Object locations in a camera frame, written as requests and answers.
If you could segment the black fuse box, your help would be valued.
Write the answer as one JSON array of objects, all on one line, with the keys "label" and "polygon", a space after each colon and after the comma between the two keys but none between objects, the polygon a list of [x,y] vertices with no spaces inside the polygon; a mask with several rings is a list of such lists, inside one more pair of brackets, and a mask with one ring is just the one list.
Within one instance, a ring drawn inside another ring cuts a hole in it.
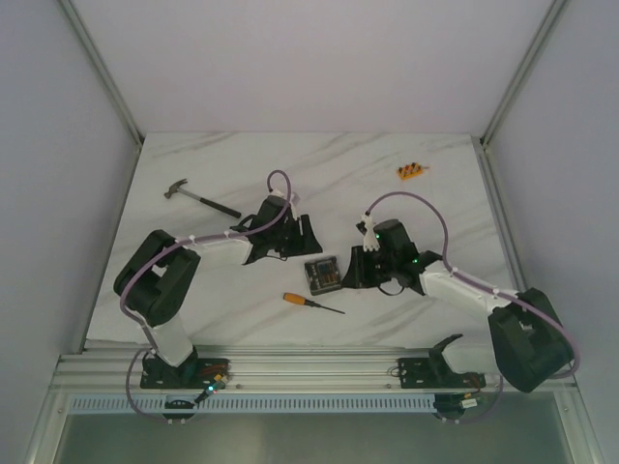
[{"label": "black fuse box", "polygon": [[338,291],[342,278],[336,256],[328,256],[304,264],[309,291],[313,296]]}]

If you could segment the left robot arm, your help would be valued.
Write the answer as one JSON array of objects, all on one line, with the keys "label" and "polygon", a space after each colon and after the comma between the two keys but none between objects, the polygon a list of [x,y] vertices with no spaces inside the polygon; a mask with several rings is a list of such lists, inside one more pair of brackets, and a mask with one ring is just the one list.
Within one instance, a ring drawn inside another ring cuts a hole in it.
[{"label": "left robot arm", "polygon": [[185,389],[196,380],[197,353],[179,312],[198,268],[249,265],[271,252],[285,260],[322,251],[310,217],[297,215],[293,205],[271,194],[257,213],[204,241],[177,240],[161,229],[151,232],[116,277],[113,290],[122,312],[140,325],[163,362],[163,378]]}]

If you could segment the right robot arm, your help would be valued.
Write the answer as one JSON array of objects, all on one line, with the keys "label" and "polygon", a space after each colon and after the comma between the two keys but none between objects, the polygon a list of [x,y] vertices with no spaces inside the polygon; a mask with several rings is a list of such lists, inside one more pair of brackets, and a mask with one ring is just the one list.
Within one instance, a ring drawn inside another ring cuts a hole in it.
[{"label": "right robot arm", "polygon": [[451,305],[485,320],[487,339],[455,333],[428,352],[429,377],[451,385],[468,373],[502,376],[520,392],[532,392],[576,365],[576,352],[546,294],[501,290],[456,268],[431,250],[419,251],[403,224],[374,224],[364,216],[356,225],[363,242],[351,249],[345,288],[380,289],[396,281],[402,290]]}]

